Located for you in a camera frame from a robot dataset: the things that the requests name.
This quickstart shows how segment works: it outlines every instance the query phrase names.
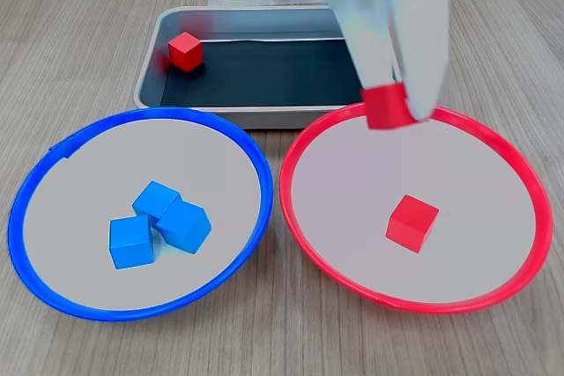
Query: black tray bottom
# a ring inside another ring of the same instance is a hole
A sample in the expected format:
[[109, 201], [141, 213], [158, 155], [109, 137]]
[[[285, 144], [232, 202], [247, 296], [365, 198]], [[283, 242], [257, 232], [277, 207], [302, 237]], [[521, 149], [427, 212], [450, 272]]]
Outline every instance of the black tray bottom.
[[204, 65], [168, 70], [163, 107], [337, 106], [360, 101], [345, 41], [204, 43]]

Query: red block held by gripper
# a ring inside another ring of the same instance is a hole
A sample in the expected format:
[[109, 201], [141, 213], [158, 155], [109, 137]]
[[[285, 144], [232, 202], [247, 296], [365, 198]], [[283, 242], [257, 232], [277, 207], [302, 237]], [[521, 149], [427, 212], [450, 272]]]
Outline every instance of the red block held by gripper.
[[360, 93], [370, 129], [394, 129], [417, 122], [407, 106], [404, 83], [363, 88]]
[[433, 230], [438, 214], [436, 207], [406, 195], [391, 214], [386, 237], [419, 253]]
[[190, 72], [204, 63], [204, 45], [188, 33], [182, 33], [168, 43], [170, 62], [183, 70]]

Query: wooden table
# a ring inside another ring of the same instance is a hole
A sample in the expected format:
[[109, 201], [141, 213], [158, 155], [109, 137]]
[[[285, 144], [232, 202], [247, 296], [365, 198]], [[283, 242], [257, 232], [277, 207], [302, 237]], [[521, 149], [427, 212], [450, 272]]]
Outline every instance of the wooden table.
[[[0, 0], [0, 237], [48, 148], [133, 108], [155, 19], [208, 0]], [[44, 305], [0, 249], [0, 374], [561, 375], [564, 368], [564, 0], [452, 0], [441, 103], [507, 137], [553, 202], [536, 280], [480, 313], [425, 316], [372, 304], [323, 275], [286, 227], [267, 233], [213, 294], [147, 321], [74, 319]], [[296, 134], [256, 132], [278, 185]]]

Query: cube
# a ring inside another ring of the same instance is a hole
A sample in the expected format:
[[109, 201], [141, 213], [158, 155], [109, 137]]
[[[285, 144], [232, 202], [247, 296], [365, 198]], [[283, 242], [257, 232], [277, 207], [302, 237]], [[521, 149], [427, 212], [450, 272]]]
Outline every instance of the cube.
[[369, 129], [394, 129], [416, 123], [407, 106], [404, 83], [362, 89]]
[[182, 199], [180, 193], [156, 181], [152, 181], [133, 202], [132, 207], [138, 216], [147, 215], [151, 227], [165, 214], [174, 200]]
[[386, 237], [418, 254], [438, 214], [436, 207], [406, 195], [391, 215]]
[[170, 41], [168, 53], [170, 62], [184, 72], [190, 72], [204, 63], [204, 45], [188, 33], [182, 33]]
[[157, 222], [157, 230], [167, 244], [195, 254], [212, 231], [212, 224], [204, 209], [176, 200]]
[[153, 263], [149, 217], [143, 215], [112, 220], [109, 224], [109, 253], [116, 269]]

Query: white object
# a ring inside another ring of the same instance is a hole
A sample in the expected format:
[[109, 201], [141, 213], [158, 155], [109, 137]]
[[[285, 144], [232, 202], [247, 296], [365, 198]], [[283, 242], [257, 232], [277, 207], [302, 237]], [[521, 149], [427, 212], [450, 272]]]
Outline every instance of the white object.
[[436, 108], [449, 60], [449, 0], [327, 0], [342, 27], [365, 88], [388, 84], [394, 30], [408, 106], [417, 120]]

